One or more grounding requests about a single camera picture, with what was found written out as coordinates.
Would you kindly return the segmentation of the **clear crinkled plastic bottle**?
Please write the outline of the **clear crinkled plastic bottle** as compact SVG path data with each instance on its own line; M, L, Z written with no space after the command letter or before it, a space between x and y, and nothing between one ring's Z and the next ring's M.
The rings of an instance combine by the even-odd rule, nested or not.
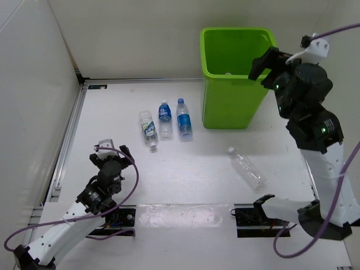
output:
M245 155L241 155L235 148L227 149L231 165L237 174L254 191L260 191L266 185L266 177Z

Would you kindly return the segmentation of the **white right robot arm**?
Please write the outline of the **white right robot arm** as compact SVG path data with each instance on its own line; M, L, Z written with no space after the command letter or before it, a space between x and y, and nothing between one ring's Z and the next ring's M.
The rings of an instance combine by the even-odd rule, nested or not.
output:
M254 203L253 220L265 225L277 218L301 225L312 237L343 240L359 224L359 205L345 175L340 122L322 105L333 84L318 64L289 59L289 54L270 47L253 60L249 79L269 69L261 84L274 91L279 115L287 120L286 128L309 165L318 199L284 204L266 195Z

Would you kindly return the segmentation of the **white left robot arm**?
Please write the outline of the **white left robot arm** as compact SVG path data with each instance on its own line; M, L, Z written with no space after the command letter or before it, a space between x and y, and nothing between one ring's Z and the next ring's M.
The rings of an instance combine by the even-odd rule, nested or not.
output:
M19 245L12 252L19 269L55 269L65 255L97 227L114 224L122 203L116 203L113 195L122 189L122 171L136 167L129 148L116 149L111 143L99 143L90 155L98 167L98 175L92 177L85 189L60 220L48 222L49 230L29 245Z

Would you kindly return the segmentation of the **green plastic bin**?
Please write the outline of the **green plastic bin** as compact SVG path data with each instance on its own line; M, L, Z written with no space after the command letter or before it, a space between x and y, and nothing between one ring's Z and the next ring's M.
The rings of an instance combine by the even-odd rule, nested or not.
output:
M246 129L267 95L248 75L252 61L271 46L275 36L267 28L212 27L200 32L200 56L205 78L201 103L202 124L207 129Z

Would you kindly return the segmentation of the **green label clear bottle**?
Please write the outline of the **green label clear bottle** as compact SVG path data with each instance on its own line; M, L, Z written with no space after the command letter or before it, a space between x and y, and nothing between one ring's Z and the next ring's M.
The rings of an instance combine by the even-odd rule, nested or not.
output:
M142 134L145 140L145 144L150 148L152 152L157 150L158 146L158 133L149 111L141 111L138 114L139 122L142 129Z

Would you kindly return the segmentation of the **dark blue label bottle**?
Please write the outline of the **dark blue label bottle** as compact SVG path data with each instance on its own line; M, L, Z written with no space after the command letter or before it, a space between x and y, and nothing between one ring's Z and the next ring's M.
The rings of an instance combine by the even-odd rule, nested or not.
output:
M173 137L172 130L172 113L166 100L162 100L158 109L159 132L162 140L171 140Z

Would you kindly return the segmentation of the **small blue sticker label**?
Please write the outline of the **small blue sticker label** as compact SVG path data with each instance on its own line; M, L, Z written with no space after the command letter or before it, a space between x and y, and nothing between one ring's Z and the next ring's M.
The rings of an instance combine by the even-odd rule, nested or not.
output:
M89 85L88 89L106 89L107 88L107 84L93 84L93 85Z

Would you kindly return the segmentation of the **blue label water bottle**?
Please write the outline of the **blue label water bottle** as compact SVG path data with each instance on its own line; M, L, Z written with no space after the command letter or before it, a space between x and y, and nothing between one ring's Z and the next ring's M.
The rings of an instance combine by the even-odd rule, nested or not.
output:
M177 124L181 140L190 141L193 138L190 114L184 99L179 98L177 103Z

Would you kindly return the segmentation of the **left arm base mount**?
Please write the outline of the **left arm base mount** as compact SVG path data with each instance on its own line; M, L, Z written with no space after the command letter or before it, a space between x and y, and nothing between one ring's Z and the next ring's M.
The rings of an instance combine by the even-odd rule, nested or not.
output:
M118 210L108 214L105 223L94 229L88 239L102 240L114 236L135 236L135 207L120 207Z

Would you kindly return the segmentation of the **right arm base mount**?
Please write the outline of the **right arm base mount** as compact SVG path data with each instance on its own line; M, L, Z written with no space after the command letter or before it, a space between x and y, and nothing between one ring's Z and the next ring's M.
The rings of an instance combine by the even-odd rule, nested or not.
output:
M238 238L274 238L286 223L280 219L261 219L252 204L235 204L230 215L235 218Z

